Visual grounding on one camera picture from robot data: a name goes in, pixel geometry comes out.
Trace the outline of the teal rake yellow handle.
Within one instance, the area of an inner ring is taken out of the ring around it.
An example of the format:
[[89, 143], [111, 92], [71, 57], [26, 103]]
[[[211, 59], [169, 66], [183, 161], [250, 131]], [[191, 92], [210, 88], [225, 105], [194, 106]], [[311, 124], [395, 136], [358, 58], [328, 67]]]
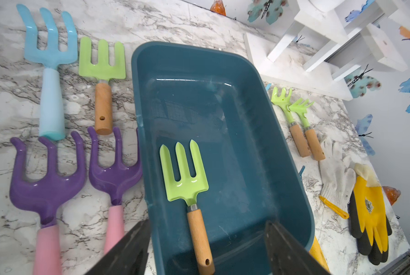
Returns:
[[328, 267], [328, 264], [327, 264], [327, 261], [326, 261], [324, 255], [323, 255], [320, 244], [319, 244], [316, 237], [314, 237], [314, 241], [313, 241], [313, 244], [312, 244], [312, 247], [311, 247], [309, 253], [327, 272], [330, 271], [329, 267]]

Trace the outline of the light blue fork rake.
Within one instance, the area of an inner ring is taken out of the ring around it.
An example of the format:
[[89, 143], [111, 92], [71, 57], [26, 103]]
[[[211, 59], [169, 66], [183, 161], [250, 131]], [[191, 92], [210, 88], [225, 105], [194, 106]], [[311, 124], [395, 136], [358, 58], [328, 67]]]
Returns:
[[39, 135], [53, 141], [62, 140], [65, 138], [65, 117], [58, 66], [75, 63], [78, 59], [78, 35], [73, 18], [67, 11], [62, 12], [68, 33], [67, 50], [62, 52], [58, 47], [59, 34], [53, 16], [48, 9], [41, 8], [48, 41], [47, 48], [40, 50], [37, 48], [37, 25], [29, 9], [23, 4], [16, 7], [26, 26], [24, 57], [45, 67], [42, 77]]

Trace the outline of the purple fork pink handle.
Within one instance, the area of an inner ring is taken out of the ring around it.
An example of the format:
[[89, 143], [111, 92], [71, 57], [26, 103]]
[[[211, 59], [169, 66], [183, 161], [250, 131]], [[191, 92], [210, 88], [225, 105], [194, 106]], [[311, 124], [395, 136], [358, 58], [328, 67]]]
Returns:
[[57, 173], [57, 146], [48, 138], [39, 137], [38, 140], [48, 150], [47, 172], [36, 182], [24, 180], [27, 155], [25, 143], [17, 137], [10, 139], [17, 151], [10, 183], [10, 200], [18, 209], [36, 212], [40, 216], [41, 228], [36, 236], [34, 275], [62, 274], [57, 210], [82, 190], [87, 171], [83, 139], [76, 131], [73, 131], [71, 136], [76, 144], [75, 173], [70, 176], [60, 176]]

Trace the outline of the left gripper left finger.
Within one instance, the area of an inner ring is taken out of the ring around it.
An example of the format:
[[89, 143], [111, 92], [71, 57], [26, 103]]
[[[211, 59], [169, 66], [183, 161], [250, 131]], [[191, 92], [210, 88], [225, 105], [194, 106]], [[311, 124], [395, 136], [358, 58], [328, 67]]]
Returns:
[[150, 240], [150, 221], [138, 222], [87, 274], [143, 275]]

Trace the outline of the purple rake pink handle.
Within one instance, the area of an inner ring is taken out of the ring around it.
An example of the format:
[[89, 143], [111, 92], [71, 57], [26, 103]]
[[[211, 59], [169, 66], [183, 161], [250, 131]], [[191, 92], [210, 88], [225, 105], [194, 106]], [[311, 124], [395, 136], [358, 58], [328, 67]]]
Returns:
[[111, 207], [108, 211], [108, 225], [104, 245], [107, 254], [125, 235], [124, 209], [122, 196], [135, 186], [143, 176], [140, 156], [133, 166], [126, 166], [122, 161], [122, 137], [118, 127], [113, 128], [116, 139], [115, 160], [111, 167], [103, 168], [98, 165], [98, 136], [94, 127], [88, 128], [92, 140], [89, 162], [89, 180], [91, 185], [109, 194]]

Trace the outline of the teal plastic storage box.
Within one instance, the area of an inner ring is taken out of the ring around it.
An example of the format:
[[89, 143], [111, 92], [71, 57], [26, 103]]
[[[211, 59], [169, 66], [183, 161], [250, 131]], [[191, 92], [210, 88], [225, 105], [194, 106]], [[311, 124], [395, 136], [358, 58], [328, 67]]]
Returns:
[[209, 189], [198, 195], [216, 273], [268, 275], [267, 221], [309, 250], [314, 217], [263, 81], [244, 57], [147, 42], [131, 59], [145, 200], [157, 273], [198, 267], [181, 199], [167, 199], [162, 145], [197, 142]]

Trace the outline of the green rake wooden handle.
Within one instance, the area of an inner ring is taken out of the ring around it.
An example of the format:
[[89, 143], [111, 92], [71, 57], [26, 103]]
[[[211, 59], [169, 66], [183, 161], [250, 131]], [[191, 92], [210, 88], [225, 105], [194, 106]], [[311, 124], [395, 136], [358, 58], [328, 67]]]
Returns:
[[288, 122], [288, 127], [293, 137], [294, 143], [298, 149], [298, 152], [302, 158], [309, 157], [311, 151], [308, 145], [306, 138], [303, 135], [301, 127], [295, 122], [292, 113], [290, 111], [291, 105], [291, 95], [292, 89], [287, 92], [286, 88], [282, 88], [280, 95], [278, 95], [278, 87], [274, 87], [272, 90], [271, 102], [274, 105], [277, 105], [283, 111], [286, 120]]
[[310, 103], [309, 100], [303, 100], [300, 98], [295, 103], [290, 105], [289, 109], [299, 116], [304, 128], [304, 134], [306, 135], [314, 159], [321, 161], [326, 158], [325, 154], [321, 148], [316, 131], [310, 126], [310, 123], [306, 118], [307, 109], [313, 104], [314, 102]]

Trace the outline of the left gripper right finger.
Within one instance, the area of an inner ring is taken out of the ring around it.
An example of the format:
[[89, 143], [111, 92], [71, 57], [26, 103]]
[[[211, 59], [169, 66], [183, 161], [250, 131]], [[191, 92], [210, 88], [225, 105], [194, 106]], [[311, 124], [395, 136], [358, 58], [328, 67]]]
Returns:
[[266, 222], [264, 241], [272, 274], [329, 274], [279, 222]]

